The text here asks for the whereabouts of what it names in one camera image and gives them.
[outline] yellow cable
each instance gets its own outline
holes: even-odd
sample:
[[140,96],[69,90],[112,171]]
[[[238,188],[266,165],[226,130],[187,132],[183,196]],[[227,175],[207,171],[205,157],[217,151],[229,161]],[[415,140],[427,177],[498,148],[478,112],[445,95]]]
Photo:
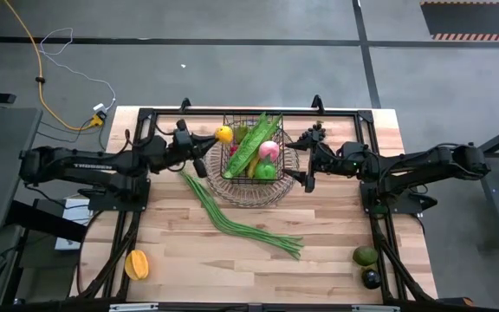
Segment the yellow cable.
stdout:
[[[38,52],[38,47],[36,46],[36,42],[34,41],[34,37],[32,36],[32,34],[30,34],[28,27],[26,27],[22,18],[18,15],[18,13],[16,13],[15,9],[13,8],[12,5],[10,5],[9,1],[8,0],[3,0],[3,1],[5,2],[5,4],[7,4],[7,7],[9,7],[9,10],[13,13],[13,15],[16,17],[16,20],[21,24],[21,26],[23,26],[24,31],[26,31],[26,34],[30,38],[30,42],[32,42],[32,47],[34,48],[34,52],[36,52],[36,57],[38,59],[38,68],[39,68],[38,76],[40,78],[43,78],[42,58],[40,57],[40,52]],[[86,127],[72,127],[69,124],[67,124],[65,121],[63,121],[61,118],[59,118],[59,116],[57,116],[57,114],[55,114],[51,110],[51,108],[48,107],[48,104],[46,104],[45,100],[43,99],[43,89],[42,89],[42,83],[40,81],[38,82],[38,94],[40,96],[40,102],[45,107],[45,109],[47,109],[48,112],[53,117],[55,117],[59,122],[61,122],[61,124],[63,126],[65,126],[67,129],[74,130],[74,131],[83,131],[83,130],[88,130],[91,127],[95,127],[94,124],[90,124]]]

